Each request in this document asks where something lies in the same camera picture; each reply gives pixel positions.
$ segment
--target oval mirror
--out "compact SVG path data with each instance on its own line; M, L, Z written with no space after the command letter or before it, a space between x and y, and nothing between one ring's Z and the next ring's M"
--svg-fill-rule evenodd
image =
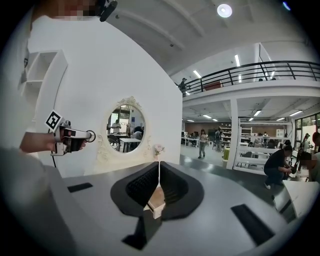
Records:
M145 131L142 113L131 105L121 105L111 113L106 127L108 141L114 150L128 153L141 143Z

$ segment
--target fluorescent light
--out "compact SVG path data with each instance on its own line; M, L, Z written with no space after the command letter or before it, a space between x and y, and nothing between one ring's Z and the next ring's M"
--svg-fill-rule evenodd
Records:
M235 55L234 58L235 58L236 66L237 66L237 67L240 67L240 60L239 60L238 54Z
M288 6L287 2L282 2L284 8L286 8L288 11L291 11L290 7Z
M299 113L301 113L301 112L302 112L302 110L299 110L299 111L297 111L297 112L295 112L295 113L293 113L293 114L290 114L289 117L292 117L292 116L294 116L294 115L296 115L296 114L299 114Z
M272 71L272 74L270 76L270 80L274 77L276 71Z
M194 70L193 73L195 73L195 75L196 75L198 78L201 78L201 75L198 73L198 71Z
M228 18L232 14L232 9L229 5L223 3L218 6L216 9L217 13L222 17L222 18Z
M259 115L261 112L261 110L258 110L257 112L255 112L254 117L256 117L257 115Z

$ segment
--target black metal railing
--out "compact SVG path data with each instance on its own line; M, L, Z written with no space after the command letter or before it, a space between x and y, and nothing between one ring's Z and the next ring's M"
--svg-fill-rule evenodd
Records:
M320 64L298 60L251 63L207 74L186 83L180 90L185 97L220 87L269 80L320 81Z

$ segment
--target ornate mirror frame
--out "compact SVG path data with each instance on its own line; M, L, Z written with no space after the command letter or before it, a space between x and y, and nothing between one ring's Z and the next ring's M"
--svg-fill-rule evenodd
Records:
M109 143L107 136L107 124L108 119L112 112L122 106L122 105L130 105L137 110L139 110L144 118L144 135L140 145L133 151L128 153L122 153L115 150ZM98 151L96 156L96 165L95 165L95 173L101 173L102 171L97 170L97 168L108 168L108 171L119 170L127 167L131 167L134 165L152 162L153 154L151 150L151 136L150 136L150 123L148 122L148 117L144 113L141 105L136 101L133 96L128 98L123 98L114 104L110 109L107 110L106 114L103 117L102 126L100 129L100 133L97 135L98 142Z

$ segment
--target white pillar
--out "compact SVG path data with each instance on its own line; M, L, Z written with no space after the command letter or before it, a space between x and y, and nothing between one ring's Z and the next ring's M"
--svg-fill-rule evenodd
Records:
M238 121L238 103L237 99L232 98L231 103L231 142L227 169L232 169L236 159L237 145L238 145L238 133L239 133L239 121Z

